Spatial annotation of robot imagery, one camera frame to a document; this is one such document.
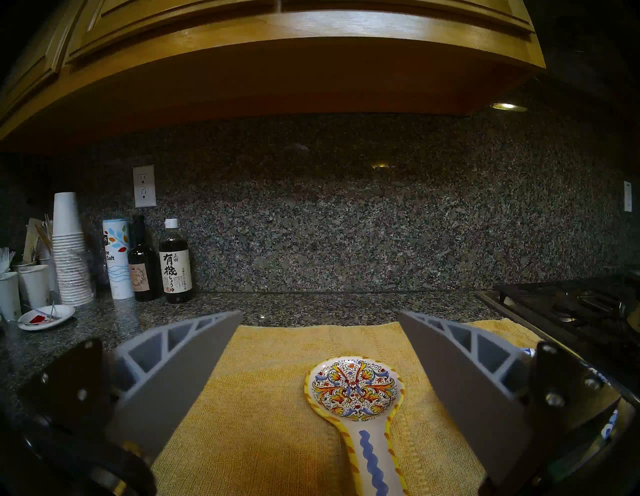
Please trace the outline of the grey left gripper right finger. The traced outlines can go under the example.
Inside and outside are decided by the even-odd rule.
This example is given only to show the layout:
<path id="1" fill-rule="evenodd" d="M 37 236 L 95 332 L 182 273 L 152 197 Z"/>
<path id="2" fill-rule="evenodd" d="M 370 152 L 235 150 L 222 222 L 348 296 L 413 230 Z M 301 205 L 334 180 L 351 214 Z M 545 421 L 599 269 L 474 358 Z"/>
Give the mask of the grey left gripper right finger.
<path id="1" fill-rule="evenodd" d="M 560 345 L 529 354 L 475 326 L 403 311 L 401 327 L 481 462 L 481 488 L 553 488 L 607 442 L 619 392 Z"/>

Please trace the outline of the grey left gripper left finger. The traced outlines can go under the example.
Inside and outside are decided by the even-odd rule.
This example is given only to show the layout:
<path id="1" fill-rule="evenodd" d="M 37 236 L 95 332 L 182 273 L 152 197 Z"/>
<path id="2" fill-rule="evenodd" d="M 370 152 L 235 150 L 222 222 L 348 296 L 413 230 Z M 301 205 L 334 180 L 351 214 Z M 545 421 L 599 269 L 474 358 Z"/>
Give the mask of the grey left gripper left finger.
<path id="1" fill-rule="evenodd" d="M 132 442 L 156 458 L 243 320 L 229 311 L 148 329 L 105 350 L 80 342 L 22 387 L 29 412 L 74 435 Z"/>

